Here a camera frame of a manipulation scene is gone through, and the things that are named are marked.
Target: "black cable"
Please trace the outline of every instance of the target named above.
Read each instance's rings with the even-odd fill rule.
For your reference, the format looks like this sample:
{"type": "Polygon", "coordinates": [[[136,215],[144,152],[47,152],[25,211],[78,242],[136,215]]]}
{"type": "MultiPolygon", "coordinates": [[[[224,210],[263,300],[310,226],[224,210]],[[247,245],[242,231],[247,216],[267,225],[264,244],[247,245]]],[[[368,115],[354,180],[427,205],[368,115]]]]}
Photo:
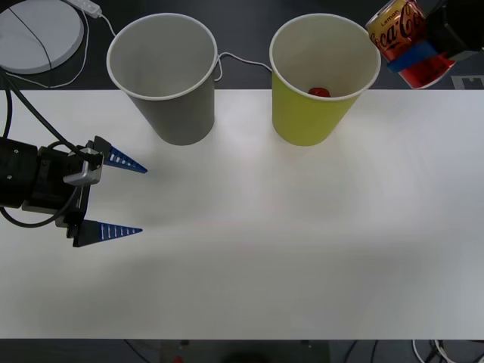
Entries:
{"type": "Polygon", "coordinates": [[[73,144],[71,144],[67,139],[65,139],[64,136],[62,136],[58,130],[56,130],[50,123],[47,121],[43,115],[40,114],[40,112],[25,98],[25,96],[22,94],[20,89],[11,81],[11,79],[8,77],[7,73],[3,68],[0,67],[0,75],[3,77],[3,79],[7,82],[7,84],[10,86],[11,90],[15,93],[15,95],[22,101],[22,103],[25,105],[25,107],[37,118],[38,121],[53,135],[58,139],[59,141],[62,142],[62,144],[66,147],[68,147],[72,152],[74,152],[78,157],[81,157],[82,159],[86,160],[89,162],[88,155],[84,154],[82,151],[80,151],[77,147],[75,147],[73,144]]]}
{"type": "Polygon", "coordinates": [[[23,223],[19,222],[16,219],[14,219],[10,214],[7,213],[4,207],[0,207],[0,214],[2,214],[5,219],[7,219],[11,224],[16,225],[17,227],[22,227],[22,228],[39,228],[43,227],[45,225],[48,225],[49,223],[55,221],[57,218],[62,216],[67,208],[69,208],[70,204],[73,202],[74,197],[77,195],[77,191],[79,190],[79,187],[75,187],[73,193],[70,195],[69,199],[67,202],[64,204],[62,208],[60,208],[51,218],[46,219],[43,222],[38,222],[38,223],[23,223]]]}
{"type": "Polygon", "coordinates": [[[437,350],[435,344],[433,343],[433,340],[430,341],[430,348],[432,350],[430,350],[430,353],[429,355],[427,356],[427,358],[424,360],[425,363],[430,363],[435,357],[436,355],[439,354],[439,351],[437,350]]]}
{"type": "MultiPolygon", "coordinates": [[[[439,340],[439,345],[442,347],[442,349],[444,349],[444,341],[443,340],[439,340]]],[[[440,356],[439,363],[443,363],[444,360],[445,360],[444,357],[440,356]]]]}
{"type": "Polygon", "coordinates": [[[61,146],[61,145],[64,145],[62,142],[60,141],[55,141],[53,142],[52,144],[50,144],[49,146],[47,146],[48,149],[54,149],[56,148],[57,146],[61,146]]]}
{"type": "Polygon", "coordinates": [[[348,349],[348,351],[347,351],[347,352],[346,352],[346,354],[345,354],[345,358],[343,359],[343,363],[347,363],[347,362],[348,362],[348,360],[349,360],[349,356],[351,355],[351,352],[352,352],[352,351],[353,351],[353,349],[355,348],[355,345],[356,345],[356,343],[357,343],[357,342],[358,342],[358,341],[357,341],[357,340],[355,340],[355,341],[354,341],[354,342],[351,344],[351,346],[349,346],[349,349],[348,349]]]}
{"type": "Polygon", "coordinates": [[[14,105],[12,104],[12,93],[10,86],[4,81],[5,84],[5,96],[7,96],[7,120],[5,121],[5,130],[3,131],[3,137],[7,138],[12,126],[12,116],[14,115],[14,105]]]}
{"type": "Polygon", "coordinates": [[[132,346],[129,341],[127,339],[123,339],[124,340],[124,343],[128,344],[128,347],[131,348],[131,350],[139,357],[141,358],[142,361],[144,361],[145,363],[150,363],[150,361],[148,361],[143,355],[141,355],[140,352],[138,352],[134,346],[132,346]]]}
{"type": "Polygon", "coordinates": [[[51,84],[52,84],[52,62],[51,62],[51,58],[48,56],[47,49],[45,49],[44,44],[40,41],[39,37],[36,36],[36,34],[29,28],[29,26],[27,24],[25,24],[23,22],[23,20],[17,14],[15,14],[15,11],[13,11],[11,8],[8,8],[8,10],[10,10],[11,13],[13,15],[15,15],[15,17],[32,33],[32,35],[37,39],[37,42],[39,42],[39,44],[42,47],[42,49],[44,49],[44,53],[45,53],[45,56],[47,57],[47,61],[48,61],[48,66],[49,66],[50,71],[51,71],[49,73],[49,77],[48,77],[48,87],[50,88],[51,87],[51,84]]]}
{"type": "Polygon", "coordinates": [[[375,344],[373,345],[373,349],[371,350],[370,363],[373,363],[374,362],[375,352],[377,351],[378,342],[379,342],[379,340],[375,340],[375,344]]]}

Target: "cup rim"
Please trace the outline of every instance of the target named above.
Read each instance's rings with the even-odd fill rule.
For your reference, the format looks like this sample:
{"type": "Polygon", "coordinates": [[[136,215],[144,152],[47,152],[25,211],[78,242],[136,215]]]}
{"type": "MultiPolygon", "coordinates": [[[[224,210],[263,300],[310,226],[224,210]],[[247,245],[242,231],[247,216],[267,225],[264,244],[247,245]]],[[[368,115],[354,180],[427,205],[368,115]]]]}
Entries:
{"type": "Polygon", "coordinates": [[[295,17],[294,19],[289,20],[287,23],[285,23],[283,26],[281,26],[279,28],[279,30],[274,34],[274,37],[272,38],[272,41],[271,41],[271,46],[269,48],[269,58],[270,58],[270,61],[271,61],[272,71],[276,74],[276,76],[286,85],[286,87],[288,87],[292,91],[294,91],[294,92],[296,92],[296,93],[298,93],[298,94],[300,94],[300,95],[302,95],[302,96],[304,96],[306,98],[311,98],[313,100],[323,101],[323,102],[340,102],[340,101],[346,101],[346,100],[349,100],[350,98],[354,98],[356,96],[359,96],[361,93],[363,93],[364,91],[366,91],[367,89],[369,89],[375,83],[375,81],[377,80],[377,78],[378,78],[378,76],[380,74],[381,56],[380,56],[380,51],[378,51],[378,48],[377,47],[374,47],[374,52],[375,52],[375,55],[377,57],[377,66],[376,66],[375,74],[374,74],[373,78],[371,79],[371,81],[365,87],[363,87],[359,91],[354,92],[354,93],[352,93],[350,95],[346,95],[346,96],[342,96],[342,97],[319,97],[319,96],[310,95],[309,93],[303,92],[300,89],[297,89],[296,87],[294,87],[293,85],[291,85],[279,73],[278,68],[275,65],[274,57],[273,57],[274,43],[275,43],[276,39],[279,37],[279,35],[281,34],[281,32],[284,29],[286,29],[289,25],[291,25],[292,23],[295,23],[295,22],[297,22],[297,21],[299,21],[301,19],[309,18],[309,17],[335,17],[337,19],[344,20],[347,23],[350,23],[350,24],[356,26],[358,29],[360,29],[368,37],[368,32],[366,31],[366,29],[363,26],[359,25],[358,23],[355,23],[353,20],[350,20],[350,19],[345,18],[345,17],[341,17],[339,15],[326,14],[326,13],[316,13],[316,14],[307,14],[307,15],[301,15],[300,17],[295,17]]]}
{"type": "Polygon", "coordinates": [[[195,89],[200,87],[202,84],[204,84],[205,81],[212,74],[213,70],[215,69],[218,59],[219,59],[219,50],[217,49],[217,42],[216,42],[215,37],[213,36],[212,32],[210,31],[210,29],[205,24],[203,24],[202,22],[200,22],[197,19],[194,19],[193,17],[189,17],[188,15],[177,14],[177,13],[158,13],[158,14],[147,15],[146,17],[140,17],[139,19],[137,19],[137,20],[131,22],[130,24],[126,25],[119,33],[116,34],[116,36],[114,37],[113,41],[111,42],[111,44],[109,46],[109,49],[107,50],[106,66],[107,66],[107,72],[109,73],[109,77],[111,78],[111,81],[113,81],[113,83],[116,85],[116,87],[119,88],[120,90],[124,91],[127,95],[130,95],[134,98],[139,98],[141,100],[146,100],[146,101],[167,101],[167,100],[172,100],[174,98],[179,98],[181,96],[184,96],[184,95],[194,91],[195,89]],[[195,83],[190,88],[185,89],[183,92],[179,92],[179,93],[176,93],[176,94],[170,95],[170,96],[144,96],[144,95],[140,95],[138,93],[134,93],[134,92],[126,89],[123,85],[121,85],[117,81],[117,79],[113,75],[113,72],[112,72],[111,66],[110,66],[110,61],[111,61],[111,52],[113,51],[114,45],[117,43],[117,41],[123,35],[124,32],[126,32],[128,29],[133,27],[135,24],[140,23],[140,22],[142,22],[146,19],[149,19],[151,17],[181,17],[181,18],[187,19],[189,21],[193,21],[194,23],[200,25],[202,27],[202,29],[204,29],[207,32],[210,39],[212,39],[213,50],[214,50],[212,66],[210,66],[206,75],[199,82],[195,83]]]}

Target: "white round object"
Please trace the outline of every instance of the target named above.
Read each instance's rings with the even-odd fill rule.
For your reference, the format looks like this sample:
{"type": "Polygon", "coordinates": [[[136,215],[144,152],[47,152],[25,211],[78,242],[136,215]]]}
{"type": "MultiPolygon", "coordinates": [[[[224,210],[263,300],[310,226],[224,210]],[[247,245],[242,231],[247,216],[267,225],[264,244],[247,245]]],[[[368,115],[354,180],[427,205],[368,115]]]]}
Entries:
{"type": "MultiPolygon", "coordinates": [[[[45,46],[52,68],[67,61],[81,45],[84,26],[77,12],[65,2],[27,0],[11,9],[45,46]]],[[[39,41],[8,9],[0,14],[0,65],[19,74],[51,69],[39,41]]]]}

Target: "paper cup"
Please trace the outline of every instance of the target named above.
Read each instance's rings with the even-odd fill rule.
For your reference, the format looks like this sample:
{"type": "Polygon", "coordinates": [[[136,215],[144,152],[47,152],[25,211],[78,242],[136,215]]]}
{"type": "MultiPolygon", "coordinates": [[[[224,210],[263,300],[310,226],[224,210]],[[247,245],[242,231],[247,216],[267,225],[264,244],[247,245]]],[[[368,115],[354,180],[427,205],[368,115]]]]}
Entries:
{"type": "Polygon", "coordinates": [[[344,17],[310,14],[284,24],[272,39],[272,122],[291,144],[322,142],[380,72],[367,31],[344,17]],[[326,88],[331,98],[310,95],[326,88]]]}
{"type": "Polygon", "coordinates": [[[215,38],[198,20],[155,14],[119,32],[107,71],[163,140],[188,145],[213,126],[217,54],[215,38]]]}

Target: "gray paper cup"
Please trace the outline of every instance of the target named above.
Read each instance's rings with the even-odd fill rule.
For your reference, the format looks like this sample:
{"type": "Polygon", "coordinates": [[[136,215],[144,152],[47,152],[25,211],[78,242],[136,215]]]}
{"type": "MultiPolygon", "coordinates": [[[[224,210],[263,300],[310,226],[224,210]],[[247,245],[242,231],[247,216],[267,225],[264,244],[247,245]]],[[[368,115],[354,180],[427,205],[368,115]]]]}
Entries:
{"type": "Polygon", "coordinates": [[[215,38],[200,21],[154,14],[114,38],[107,71],[163,140],[189,145],[213,126],[217,54],[215,38]]]}

